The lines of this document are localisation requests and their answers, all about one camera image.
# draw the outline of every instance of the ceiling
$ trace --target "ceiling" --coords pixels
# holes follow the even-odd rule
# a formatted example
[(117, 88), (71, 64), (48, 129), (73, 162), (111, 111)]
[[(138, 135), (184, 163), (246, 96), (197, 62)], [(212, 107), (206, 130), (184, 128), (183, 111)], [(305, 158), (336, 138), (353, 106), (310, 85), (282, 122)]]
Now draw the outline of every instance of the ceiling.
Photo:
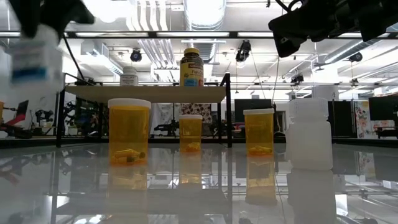
[[(90, 0), (84, 0), (87, 3), (88, 8)], [(114, 18), (114, 22), (105, 23), (104, 19), (97, 18), (95, 24), (78, 25), (69, 24), (67, 30), (74, 31), (128, 31), (126, 25), (126, 16), (131, 16), (131, 7), (128, 1), (109, 1), (100, 0), (102, 8), (101, 10), (106, 15), (111, 15)], [(223, 25), (221, 30), (225, 31), (269, 31), (268, 22), (282, 14), (281, 7), (274, 1), (271, 2), (270, 7), (266, 7), (266, 1), (264, 0), (227, 0), (227, 7), (224, 16)], [(149, 1), (146, 2), (147, 7), (147, 22), (149, 24)], [(185, 17), (183, 11), (182, 0), (167, 0), (166, 1), (166, 21), (169, 30), (185, 30)], [(8, 8), (7, 1), (0, 1), (0, 29), (1, 30), (18, 30), (18, 21), (15, 20), (12, 10)], [(4, 44), (10, 44), (16, 40), (3, 39)], [(241, 39), (226, 39), (224, 44), (218, 44), (218, 51), (216, 53), (214, 65), (208, 69), (211, 70), (211, 77), (208, 81), (221, 81), (223, 75), (226, 72), (230, 72), (232, 82), (290, 82), (291, 76), (296, 73), (294, 69), (302, 62), (304, 66), (300, 66), (299, 73), (302, 73), (305, 82), (312, 82), (311, 63), (305, 62), (304, 60), (318, 60), (318, 57), (332, 53), (339, 49), (351, 40), (341, 39), (328, 39), (318, 43), (307, 41), (302, 44), (300, 50), (287, 58), (280, 58), (278, 60), (277, 51), (275, 48), (274, 40), (272, 39), (252, 39), (250, 40), (252, 53), (249, 58), (245, 61), (243, 68), (237, 68), (235, 62), (236, 49), (241, 43)], [(71, 41), (75, 44), (76, 50), (73, 52), (74, 56), (83, 67), (87, 76), (91, 76), (96, 80), (103, 82), (114, 82), (114, 74), (111, 73), (103, 64), (96, 63), (89, 60), (87, 55), (82, 55), (79, 50), (79, 45), (82, 41)], [(155, 80), (153, 75), (150, 75), (151, 61), (145, 54), (142, 53), (142, 60), (140, 62), (131, 62), (130, 54), (133, 48), (140, 48), (140, 44), (137, 39), (96, 39), (96, 44), (106, 45), (109, 48), (110, 59), (120, 68), (123, 66), (133, 66), (138, 71), (138, 76), (141, 82), (156, 82), (156, 81), (168, 81), (168, 80)], [(182, 44), (181, 39), (171, 39), (171, 44), (176, 61), (179, 61), (183, 57), (183, 50), (187, 47), (187, 44)], [(360, 76), (367, 72), (377, 71), (380, 68), (395, 62), (395, 58), (398, 56), (398, 40), (382, 40), (379, 43), (370, 46), (361, 51), (363, 55), (362, 62), (350, 63), (347, 61), (340, 61), (329, 65), (326, 70), (337, 70), (338, 71), (338, 82), (348, 82), (353, 77)], [(178, 70), (172, 72), (175, 79), (178, 79)], [(388, 72), (381, 72), (370, 76), (368, 79), (360, 80), (361, 82), (379, 82), (387, 78), (397, 77), (398, 78), (398, 67), (392, 67)], [(236, 88), (246, 90), (250, 89), (251, 86), (240, 85)], [(362, 88), (361, 92), (369, 91), (374, 89), (374, 86), (367, 86)]]

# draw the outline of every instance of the black cable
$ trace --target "black cable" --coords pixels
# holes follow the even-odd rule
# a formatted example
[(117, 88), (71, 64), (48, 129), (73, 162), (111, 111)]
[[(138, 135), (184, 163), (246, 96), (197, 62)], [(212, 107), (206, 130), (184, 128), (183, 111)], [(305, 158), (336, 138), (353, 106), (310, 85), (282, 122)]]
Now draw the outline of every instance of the black cable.
[(290, 2), (289, 6), (287, 6), (287, 7), (290, 9), (290, 11), (292, 10), (293, 6), (294, 6), (296, 3), (298, 3), (299, 1), (301, 1), (301, 0), (293, 0), (292, 2)]
[(77, 61), (76, 61), (76, 59), (75, 59), (75, 56), (73, 56), (72, 50), (70, 49), (70, 46), (69, 46), (69, 43), (68, 43), (67, 38), (65, 37), (65, 34), (62, 34), (62, 39), (63, 39), (63, 41), (65, 41), (65, 45), (66, 45), (67, 48), (68, 48), (69, 54), (70, 54), (70, 56), (71, 56), (73, 62), (75, 63), (76, 68), (77, 68), (77, 70), (78, 70), (78, 72), (79, 72), (81, 78), (82, 78), (82, 79), (85, 79), (85, 77), (83, 76), (83, 74), (82, 74), (82, 72), (81, 72), (81, 70), (80, 70), (79, 64), (77, 63)]
[(283, 9), (285, 9), (286, 12), (290, 12), (291, 10), (280, 0), (275, 0), (276, 3), (278, 3), (278, 5), (280, 5)]

